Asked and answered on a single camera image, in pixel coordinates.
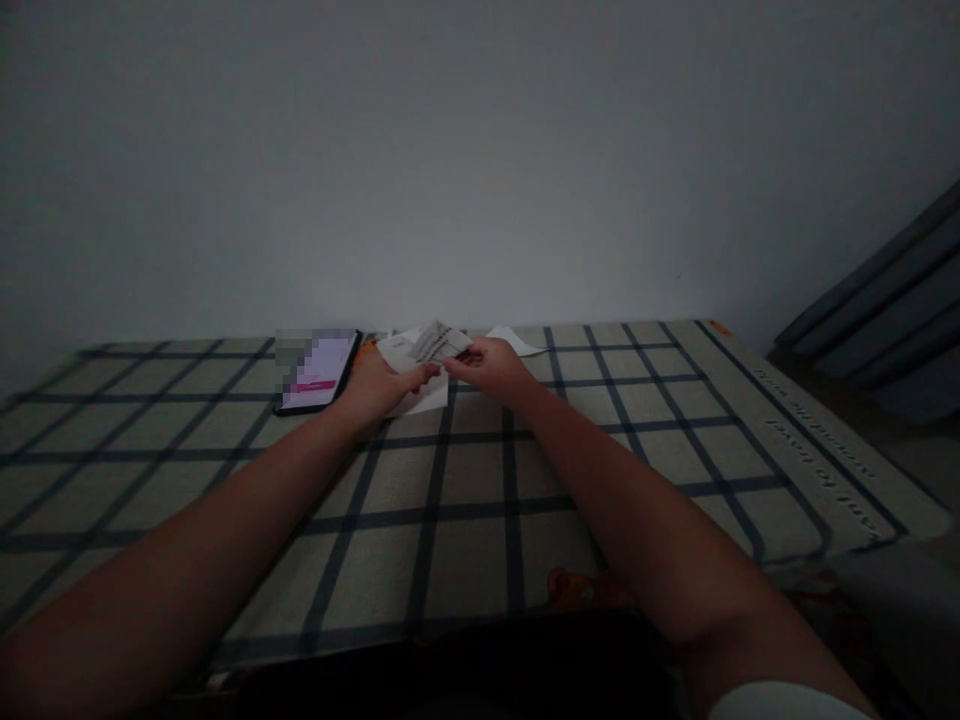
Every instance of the hand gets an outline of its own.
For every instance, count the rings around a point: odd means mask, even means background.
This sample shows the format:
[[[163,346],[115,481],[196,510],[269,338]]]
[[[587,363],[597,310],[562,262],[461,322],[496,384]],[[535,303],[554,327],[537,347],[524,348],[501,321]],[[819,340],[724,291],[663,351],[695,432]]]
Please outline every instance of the hand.
[[[540,387],[506,340],[474,338],[467,353],[462,361],[444,358],[443,366],[450,377],[476,385],[511,410],[531,387]]]
[[[439,374],[438,366],[427,364],[398,375],[374,348],[364,355],[350,376],[347,389],[334,405],[355,420],[359,427],[366,427],[382,420],[404,395],[420,392],[422,385]]]

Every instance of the white wall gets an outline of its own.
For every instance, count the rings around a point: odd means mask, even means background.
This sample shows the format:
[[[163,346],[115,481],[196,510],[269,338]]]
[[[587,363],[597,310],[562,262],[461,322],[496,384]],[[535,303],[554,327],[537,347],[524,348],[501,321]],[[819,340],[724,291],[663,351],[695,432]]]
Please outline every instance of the white wall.
[[[766,349],[960,176],[949,3],[21,5],[4,392],[83,343],[434,315]]]

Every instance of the person's right hand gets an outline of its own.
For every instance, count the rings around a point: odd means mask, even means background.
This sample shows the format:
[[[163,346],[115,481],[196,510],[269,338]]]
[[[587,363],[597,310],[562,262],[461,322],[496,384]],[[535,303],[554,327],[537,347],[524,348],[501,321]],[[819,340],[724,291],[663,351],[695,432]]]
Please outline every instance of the person's right hand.
[[[539,385],[510,343],[496,338],[474,338],[462,361],[445,358],[450,377],[480,388],[501,405],[513,409],[530,387]]]

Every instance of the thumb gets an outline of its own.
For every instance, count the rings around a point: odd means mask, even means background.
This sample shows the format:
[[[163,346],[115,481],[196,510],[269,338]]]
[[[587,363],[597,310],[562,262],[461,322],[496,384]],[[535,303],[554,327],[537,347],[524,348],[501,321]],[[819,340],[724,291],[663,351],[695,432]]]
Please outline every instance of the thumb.
[[[400,386],[403,388],[405,393],[413,392],[414,390],[419,390],[421,385],[426,385],[430,382],[430,378],[436,377],[440,374],[440,368],[436,365],[429,363],[427,365],[421,365],[418,368],[414,368],[410,372],[405,372],[402,375],[398,375],[397,379],[400,381]]]
[[[456,358],[444,358],[443,367],[448,373],[450,373],[450,377],[457,380],[463,380],[471,385],[476,384],[474,382],[474,378],[476,377],[477,373],[476,368],[465,365]]]

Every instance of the plaid tablecloth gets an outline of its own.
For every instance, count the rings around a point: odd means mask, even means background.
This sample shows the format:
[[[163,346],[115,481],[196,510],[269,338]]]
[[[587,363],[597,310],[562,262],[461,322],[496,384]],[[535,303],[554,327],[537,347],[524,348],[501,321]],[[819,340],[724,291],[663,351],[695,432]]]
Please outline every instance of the plaid tablecloth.
[[[647,460],[759,563],[946,532],[914,480],[705,322],[518,329],[538,380]],[[85,350],[2,417],[7,629],[306,418],[277,418],[273,342]],[[384,423],[237,617],[214,667],[536,611],[602,557],[531,433],[473,388]]]

